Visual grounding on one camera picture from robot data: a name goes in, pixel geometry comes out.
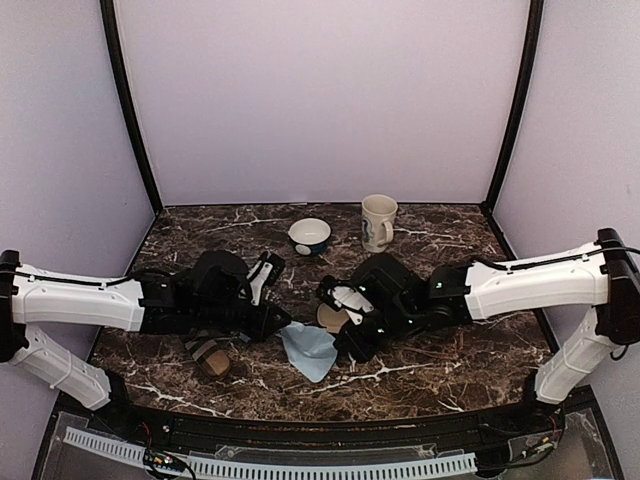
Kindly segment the black checkered glasses case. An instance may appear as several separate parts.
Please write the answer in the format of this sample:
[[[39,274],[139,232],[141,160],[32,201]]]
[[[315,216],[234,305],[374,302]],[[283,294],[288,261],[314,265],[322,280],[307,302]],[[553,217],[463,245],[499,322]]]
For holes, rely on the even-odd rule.
[[[346,311],[335,311],[330,306],[321,304],[316,311],[316,321],[328,333],[338,335],[342,327],[351,319]]]

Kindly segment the light blue cloth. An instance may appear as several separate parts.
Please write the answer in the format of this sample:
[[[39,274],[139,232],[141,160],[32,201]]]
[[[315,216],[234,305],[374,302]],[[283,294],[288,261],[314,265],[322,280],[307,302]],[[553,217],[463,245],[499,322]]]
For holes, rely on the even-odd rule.
[[[312,383],[321,382],[337,359],[334,337],[322,328],[292,321],[277,336],[289,363]]]

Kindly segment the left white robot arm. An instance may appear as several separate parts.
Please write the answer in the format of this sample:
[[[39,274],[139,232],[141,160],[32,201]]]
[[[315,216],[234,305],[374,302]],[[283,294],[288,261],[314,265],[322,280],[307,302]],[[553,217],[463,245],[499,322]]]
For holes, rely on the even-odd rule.
[[[284,269],[265,252],[254,266],[224,250],[206,251],[177,273],[146,268],[122,278],[50,273],[1,254],[1,360],[23,368],[78,401],[101,411],[120,436],[141,427],[128,404],[124,380],[89,365],[52,340],[42,323],[93,325],[149,335],[181,335],[213,327],[262,342],[292,321],[263,299]]]

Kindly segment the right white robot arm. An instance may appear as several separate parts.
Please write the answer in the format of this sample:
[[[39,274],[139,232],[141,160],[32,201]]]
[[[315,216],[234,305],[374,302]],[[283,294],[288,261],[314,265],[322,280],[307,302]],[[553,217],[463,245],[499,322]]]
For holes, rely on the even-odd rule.
[[[571,390],[619,347],[639,341],[637,251],[613,228],[558,254],[510,262],[439,266],[422,279],[394,256],[375,254],[348,280],[327,276],[318,298],[349,319],[335,347],[367,362],[391,339],[497,315],[562,305],[588,310],[574,333],[537,369],[526,399],[510,413],[521,434],[534,432]]]

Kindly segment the white and navy bowl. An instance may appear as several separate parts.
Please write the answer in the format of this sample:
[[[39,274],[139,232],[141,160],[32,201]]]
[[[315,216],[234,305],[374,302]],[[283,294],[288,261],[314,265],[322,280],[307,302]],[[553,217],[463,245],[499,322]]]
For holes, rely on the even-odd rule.
[[[288,237],[294,251],[302,256],[319,256],[328,246],[332,229],[319,218],[304,218],[294,222]]]

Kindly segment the white seahorse mug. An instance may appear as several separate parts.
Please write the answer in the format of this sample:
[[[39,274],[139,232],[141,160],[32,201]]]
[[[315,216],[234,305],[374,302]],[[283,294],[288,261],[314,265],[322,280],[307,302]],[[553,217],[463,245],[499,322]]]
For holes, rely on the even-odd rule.
[[[389,196],[373,194],[361,203],[362,245],[371,253],[381,253],[394,239],[397,202]]]

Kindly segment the black front rail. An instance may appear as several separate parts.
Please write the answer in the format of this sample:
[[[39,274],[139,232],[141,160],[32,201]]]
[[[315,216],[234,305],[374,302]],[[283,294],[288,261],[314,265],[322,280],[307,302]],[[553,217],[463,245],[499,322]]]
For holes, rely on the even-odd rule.
[[[522,404],[409,419],[342,422],[241,420],[129,406],[123,413],[91,414],[63,394],[54,405],[40,449],[53,447],[63,417],[117,439],[178,452],[213,451],[223,445],[258,449],[346,450],[434,444],[439,450],[489,450],[508,440],[568,427],[573,413],[599,407],[588,386],[575,389],[561,407],[526,414]]]

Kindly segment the left black frame post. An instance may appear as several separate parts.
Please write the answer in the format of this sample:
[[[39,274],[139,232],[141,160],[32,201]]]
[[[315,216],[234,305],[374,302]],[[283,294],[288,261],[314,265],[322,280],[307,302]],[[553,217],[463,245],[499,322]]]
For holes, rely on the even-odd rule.
[[[112,0],[100,0],[99,6],[112,75],[126,131],[147,199],[154,215],[157,216],[163,211],[164,206],[138,122],[119,35],[116,5]]]

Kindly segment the black frame post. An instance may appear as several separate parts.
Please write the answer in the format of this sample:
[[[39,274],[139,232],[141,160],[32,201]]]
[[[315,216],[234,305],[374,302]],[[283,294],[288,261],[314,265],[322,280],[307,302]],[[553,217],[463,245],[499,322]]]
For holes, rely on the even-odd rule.
[[[541,32],[543,12],[543,0],[531,0],[529,2],[523,47],[509,115],[491,182],[485,200],[482,202],[482,206],[488,215],[492,215],[495,212],[515,148],[528,98]]]
[[[138,122],[119,35],[116,5],[112,0],[100,0],[99,6],[112,75],[126,131],[147,199],[154,215],[157,216],[163,211],[164,206]]]

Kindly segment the right black frame post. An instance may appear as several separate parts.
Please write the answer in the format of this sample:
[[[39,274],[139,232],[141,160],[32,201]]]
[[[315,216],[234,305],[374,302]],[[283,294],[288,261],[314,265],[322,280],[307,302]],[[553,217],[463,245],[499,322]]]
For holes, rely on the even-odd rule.
[[[495,212],[515,148],[528,98],[541,32],[543,12],[543,0],[531,0],[529,2],[523,47],[509,115],[491,182],[485,200],[482,202],[482,206],[488,215],[492,215]]]

